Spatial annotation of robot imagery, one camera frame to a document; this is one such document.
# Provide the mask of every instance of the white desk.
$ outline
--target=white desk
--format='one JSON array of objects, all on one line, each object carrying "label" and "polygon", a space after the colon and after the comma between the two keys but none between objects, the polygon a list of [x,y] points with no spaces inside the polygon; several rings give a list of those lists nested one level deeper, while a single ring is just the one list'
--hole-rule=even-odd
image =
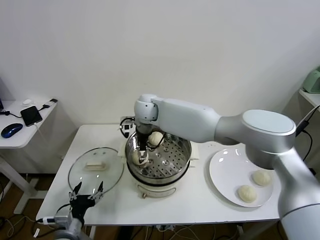
[{"label": "white desk", "polygon": [[320,105],[320,94],[317,93],[308,93],[306,91],[303,91],[302,89],[299,90],[299,94],[303,96],[309,103],[311,103],[314,107]]},{"label": "white desk", "polygon": [[[20,117],[21,116],[20,111],[26,108],[26,107],[22,107],[22,102],[23,101],[2,101],[2,104],[5,111],[10,111],[10,113]],[[42,105],[45,104],[46,102],[47,101],[38,102],[38,104],[36,104],[36,107],[40,109]],[[36,123],[38,128],[46,120],[46,118],[49,116],[52,110],[56,107],[56,105],[57,104],[55,103],[51,107],[45,108],[40,111],[40,115],[42,116],[42,121]],[[23,148],[29,143],[29,141],[37,132],[36,126],[34,125],[28,126],[28,127],[25,126],[22,118],[17,118],[12,115],[8,115],[8,116],[0,115],[0,131],[2,131],[2,129],[4,129],[6,126],[13,123],[23,124],[23,128],[10,138],[3,138],[0,136],[0,149]],[[34,178],[30,181],[30,183],[28,183],[26,180],[24,180],[23,177],[21,177],[21,175],[17,171],[15,171],[6,162],[6,160],[2,156],[0,156],[0,172],[2,172],[8,179],[10,179],[10,182],[4,188],[4,191],[2,193],[3,195],[7,193],[12,183],[16,184],[24,192],[23,196],[21,197],[19,203],[17,204],[14,210],[15,214],[22,213],[29,199],[45,198],[47,191],[36,191],[36,189],[34,188],[38,182],[38,179]]]},{"label": "white desk", "polygon": [[[98,147],[119,149],[124,141],[118,125],[83,125],[79,128],[54,181],[36,216],[54,216],[57,209],[69,203],[68,171],[75,160],[86,151]],[[200,159],[192,162],[177,191],[165,198],[140,198],[131,181],[127,166],[119,183],[85,214],[86,225],[164,225],[199,224],[276,220],[281,186],[274,179],[271,199],[261,207],[237,206],[225,199],[208,179],[211,156],[228,148],[215,142],[199,145]]]}]

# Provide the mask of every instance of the computer mouse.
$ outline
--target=computer mouse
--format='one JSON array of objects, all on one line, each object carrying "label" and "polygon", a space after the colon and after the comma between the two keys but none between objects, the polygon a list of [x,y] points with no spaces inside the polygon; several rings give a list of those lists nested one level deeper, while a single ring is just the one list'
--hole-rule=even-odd
[{"label": "computer mouse", "polygon": [[1,131],[1,136],[5,139],[11,138],[13,135],[15,135],[17,132],[19,132],[22,129],[23,125],[21,123],[12,123],[8,126],[6,126]]}]

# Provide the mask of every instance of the phone screen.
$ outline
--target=phone screen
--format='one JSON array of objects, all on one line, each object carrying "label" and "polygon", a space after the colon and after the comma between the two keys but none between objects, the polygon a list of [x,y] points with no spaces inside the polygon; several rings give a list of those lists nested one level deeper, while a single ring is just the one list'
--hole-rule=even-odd
[{"label": "phone screen", "polygon": [[22,110],[20,113],[27,127],[42,121],[42,117],[35,106],[28,107]]}]

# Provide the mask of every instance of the white device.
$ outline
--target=white device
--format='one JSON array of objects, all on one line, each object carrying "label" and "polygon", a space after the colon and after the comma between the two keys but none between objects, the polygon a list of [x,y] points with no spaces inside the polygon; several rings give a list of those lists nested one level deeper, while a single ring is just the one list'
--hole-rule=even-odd
[{"label": "white device", "polygon": [[154,127],[197,143],[245,144],[254,164],[274,169],[280,178],[278,210],[288,238],[320,239],[320,184],[294,148],[296,125],[290,118],[266,110],[220,116],[207,106],[153,94],[141,95],[134,113],[141,161]]}]

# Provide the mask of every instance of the white wall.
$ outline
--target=white wall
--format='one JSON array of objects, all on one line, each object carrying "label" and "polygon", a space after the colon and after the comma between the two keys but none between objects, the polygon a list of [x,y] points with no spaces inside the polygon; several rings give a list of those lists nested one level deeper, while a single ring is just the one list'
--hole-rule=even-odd
[{"label": "white wall", "polygon": [[118,122],[142,93],[222,115],[281,111],[320,64],[319,9],[318,0],[2,0],[0,76],[16,99],[56,97],[76,126]]}]

